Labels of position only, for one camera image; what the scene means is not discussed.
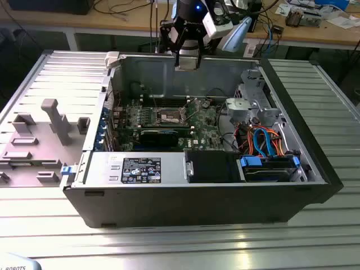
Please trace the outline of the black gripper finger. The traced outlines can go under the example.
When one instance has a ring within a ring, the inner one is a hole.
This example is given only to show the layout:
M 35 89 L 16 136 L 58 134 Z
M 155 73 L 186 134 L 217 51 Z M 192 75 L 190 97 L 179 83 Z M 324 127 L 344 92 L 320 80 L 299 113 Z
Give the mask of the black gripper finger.
M 180 50 L 185 42 L 186 21 L 174 19 L 173 21 L 160 22 L 160 52 L 170 51 L 175 55 L 174 66 L 179 67 Z
M 197 28 L 197 43 L 198 43 L 198 57 L 196 62 L 196 67 L 199 68 L 201 64 L 201 59 L 205 51 L 204 46 L 204 37 L 206 36 L 206 30 L 204 28 Z

